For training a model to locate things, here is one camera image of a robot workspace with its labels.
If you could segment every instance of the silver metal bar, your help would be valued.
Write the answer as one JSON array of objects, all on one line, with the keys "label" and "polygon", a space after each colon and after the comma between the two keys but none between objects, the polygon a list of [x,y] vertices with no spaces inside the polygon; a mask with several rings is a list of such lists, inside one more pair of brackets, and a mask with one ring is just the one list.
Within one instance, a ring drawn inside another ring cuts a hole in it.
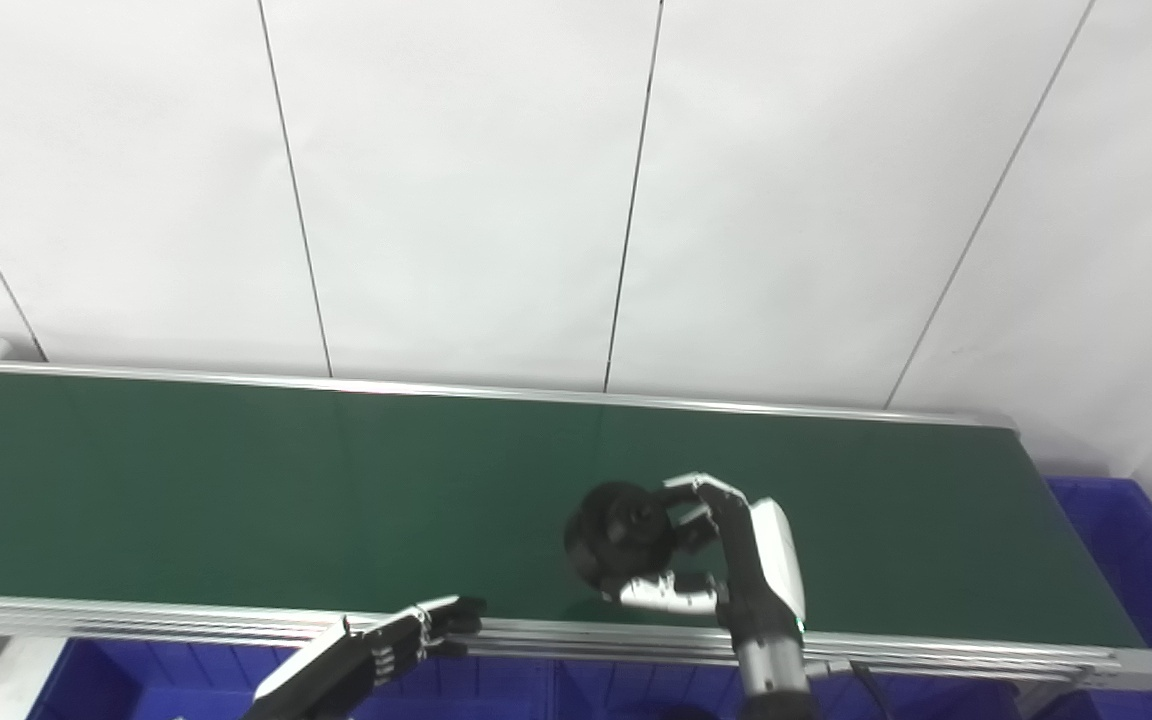
[{"label": "silver metal bar", "polygon": [[[365,626],[381,614],[348,612]],[[32,600],[0,597],[0,634],[138,641],[300,646],[338,620],[334,611]],[[732,639],[718,628],[554,623],[486,619],[463,638],[477,655],[735,665]],[[960,679],[1075,682],[1086,688],[1152,689],[1152,651],[1064,644],[955,641],[806,632],[810,662],[856,661],[879,673]]]},{"label": "silver metal bar", "polygon": [[1010,429],[1016,425],[1002,415],[901,414],[892,410],[861,410],[846,407],[768,406],[761,402],[726,400],[684,400],[639,395],[605,395],[600,392],[561,389],[513,389],[495,387],[440,386],[440,384],[351,381],[340,378],[305,378],[237,373],[211,373],[198,370],[154,370],[141,367],[97,367],[52,365],[48,363],[14,363],[0,361],[0,373],[17,376],[52,376],[63,378],[111,378],[126,381],[211,382],[238,386],[324,389],[372,393],[372,395],[408,395],[440,397],[484,397],[484,400],[524,400],[535,402],[570,402],[582,406],[654,407],[660,410],[696,410],[708,414],[781,415],[790,418],[829,418],[835,420],[881,420],[925,425],[977,425]]}]

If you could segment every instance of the robotic arm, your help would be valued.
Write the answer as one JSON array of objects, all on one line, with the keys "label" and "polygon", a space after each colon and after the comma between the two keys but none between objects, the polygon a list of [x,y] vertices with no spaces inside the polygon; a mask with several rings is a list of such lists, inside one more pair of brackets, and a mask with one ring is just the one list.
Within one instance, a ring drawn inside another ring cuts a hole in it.
[{"label": "robotic arm", "polygon": [[[668,510],[695,509],[675,521]],[[720,541],[727,578],[667,570],[673,551]],[[817,717],[803,664],[803,579],[790,525],[772,498],[753,505],[707,473],[649,492],[631,483],[590,491],[563,541],[579,576],[605,598],[644,609],[717,615],[732,632],[746,702],[742,720]]]},{"label": "robotic arm", "polygon": [[440,597],[380,623],[355,628],[347,617],[288,657],[256,688],[240,720],[344,720],[374,689],[432,655],[464,655],[445,635],[483,628],[484,601]]}]

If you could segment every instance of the black cable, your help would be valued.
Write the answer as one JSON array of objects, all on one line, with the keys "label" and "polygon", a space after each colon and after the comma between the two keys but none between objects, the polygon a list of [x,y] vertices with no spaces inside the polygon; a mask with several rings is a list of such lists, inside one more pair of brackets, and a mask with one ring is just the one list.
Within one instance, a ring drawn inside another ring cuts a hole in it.
[{"label": "black cable", "polygon": [[869,666],[861,662],[852,662],[851,674],[861,681],[862,685],[865,685],[869,697],[874,698],[874,705],[882,712],[882,720],[896,720],[896,717],[892,714],[892,705],[887,702],[887,694],[878,687],[878,680],[874,679],[873,673],[870,673]]}]

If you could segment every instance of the blue plastic bin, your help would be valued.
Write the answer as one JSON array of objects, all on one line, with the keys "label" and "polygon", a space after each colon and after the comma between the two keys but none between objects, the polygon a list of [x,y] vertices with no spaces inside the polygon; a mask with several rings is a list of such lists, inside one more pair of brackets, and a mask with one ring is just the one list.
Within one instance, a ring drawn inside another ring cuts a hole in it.
[{"label": "blue plastic bin", "polygon": [[[288,647],[70,641],[31,720],[233,720]],[[1010,688],[955,679],[879,676],[902,720],[1018,720]],[[855,679],[814,692],[831,720],[863,720],[873,702]],[[384,685],[357,720],[649,720],[680,707],[733,719],[732,667],[637,662],[435,659]]]},{"label": "blue plastic bin", "polygon": [[[1134,480],[1048,478],[1105,578],[1152,647],[1152,502]],[[1074,694],[1043,720],[1152,720],[1152,694]]]}]

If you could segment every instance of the black wheel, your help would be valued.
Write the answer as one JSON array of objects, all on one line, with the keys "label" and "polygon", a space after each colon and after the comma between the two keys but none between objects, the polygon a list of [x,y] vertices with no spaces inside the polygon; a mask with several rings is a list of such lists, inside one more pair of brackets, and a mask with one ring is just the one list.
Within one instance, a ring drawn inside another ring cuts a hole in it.
[{"label": "black wheel", "polygon": [[591,488],[563,531],[573,568],[586,583],[609,594],[637,575],[662,573],[675,544],[664,505],[631,483]]}]

